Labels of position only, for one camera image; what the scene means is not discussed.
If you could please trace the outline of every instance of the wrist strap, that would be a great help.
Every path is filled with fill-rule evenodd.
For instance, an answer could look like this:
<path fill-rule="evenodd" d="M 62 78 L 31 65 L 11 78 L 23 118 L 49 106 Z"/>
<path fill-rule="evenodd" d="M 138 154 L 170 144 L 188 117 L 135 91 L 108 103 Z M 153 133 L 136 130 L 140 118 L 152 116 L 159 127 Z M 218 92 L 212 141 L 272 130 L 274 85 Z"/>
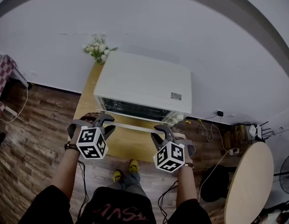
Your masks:
<path fill-rule="evenodd" d="M 185 165 L 186 167 L 190 167 L 190 168 L 194 169 L 193 163 L 187 162 L 187 163 L 185 163 L 184 165 Z"/>
<path fill-rule="evenodd" d="M 68 141 L 68 143 L 66 143 L 66 144 L 64 145 L 64 147 L 65 147 L 65 151 L 66 151 L 67 149 L 75 149 L 76 151 L 80 152 L 79 149 L 78 149 L 78 147 L 76 146 L 76 144 L 70 144 L 70 141 Z"/>

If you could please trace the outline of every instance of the round wooden table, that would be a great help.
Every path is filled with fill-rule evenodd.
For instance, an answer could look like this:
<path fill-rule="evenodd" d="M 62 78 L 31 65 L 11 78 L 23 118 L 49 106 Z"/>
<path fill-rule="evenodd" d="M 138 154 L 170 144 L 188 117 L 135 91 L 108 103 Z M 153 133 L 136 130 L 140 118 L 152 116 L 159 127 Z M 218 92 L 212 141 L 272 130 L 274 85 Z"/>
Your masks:
<path fill-rule="evenodd" d="M 263 142 L 245 152 L 234 174 L 227 195 L 225 224 L 251 224 L 269 197 L 274 174 L 273 157 Z"/>

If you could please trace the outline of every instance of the metal rod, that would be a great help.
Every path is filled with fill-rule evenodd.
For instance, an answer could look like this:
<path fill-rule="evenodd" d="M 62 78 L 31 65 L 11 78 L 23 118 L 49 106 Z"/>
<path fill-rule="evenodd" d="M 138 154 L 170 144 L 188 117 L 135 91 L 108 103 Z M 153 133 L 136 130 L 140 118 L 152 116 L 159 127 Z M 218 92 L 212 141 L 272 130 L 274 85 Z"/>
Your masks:
<path fill-rule="evenodd" d="M 164 132 L 156 130 L 156 129 L 142 128 L 139 126 L 127 125 L 127 124 L 122 124 L 122 123 L 117 123 L 117 122 L 112 122 L 112 121 L 105 121 L 104 124 L 115 125 L 115 126 L 119 126 L 122 128 L 134 129 L 134 130 L 144 131 L 144 132 L 148 132 L 148 133 L 164 134 Z"/>
<path fill-rule="evenodd" d="M 267 121 L 266 123 L 268 123 L 269 121 Z M 263 126 L 263 125 L 265 125 L 266 123 L 263 123 L 262 125 L 260 125 L 260 126 Z"/>
<path fill-rule="evenodd" d="M 284 173 L 274 174 L 274 176 L 281 176 L 281 175 L 286 175 L 286 174 L 289 174 L 289 172 L 284 172 Z"/>

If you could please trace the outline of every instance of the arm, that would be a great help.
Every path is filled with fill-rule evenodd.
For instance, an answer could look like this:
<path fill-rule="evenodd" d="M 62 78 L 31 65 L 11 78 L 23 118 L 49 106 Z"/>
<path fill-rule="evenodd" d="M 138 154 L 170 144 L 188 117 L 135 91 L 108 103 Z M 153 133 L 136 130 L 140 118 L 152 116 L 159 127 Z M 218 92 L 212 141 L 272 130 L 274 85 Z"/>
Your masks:
<path fill-rule="evenodd" d="M 70 144 L 76 144 L 81 128 L 77 127 Z M 75 173 L 80 152 L 67 149 L 51 181 L 70 200 L 74 188 Z"/>
<path fill-rule="evenodd" d="M 185 148 L 185 162 L 193 163 L 187 148 Z M 182 166 L 179 169 L 178 181 L 177 208 L 184 201 L 197 199 L 193 170 L 191 167 Z"/>

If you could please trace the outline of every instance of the black shirt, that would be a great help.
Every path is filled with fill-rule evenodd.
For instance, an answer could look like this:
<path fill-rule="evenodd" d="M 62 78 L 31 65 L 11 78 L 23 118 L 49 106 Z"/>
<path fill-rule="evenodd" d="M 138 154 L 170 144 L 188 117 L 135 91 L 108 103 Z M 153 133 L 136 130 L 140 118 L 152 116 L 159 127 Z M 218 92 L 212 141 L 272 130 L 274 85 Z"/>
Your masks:
<path fill-rule="evenodd" d="M 24 223 L 72 224 L 70 203 L 66 195 L 55 186 L 44 189 L 33 200 L 20 220 Z M 77 224 L 155 224 L 150 200 L 142 195 L 100 187 L 87 203 Z M 183 202 L 168 223 L 210 224 L 207 212 L 196 199 Z"/>

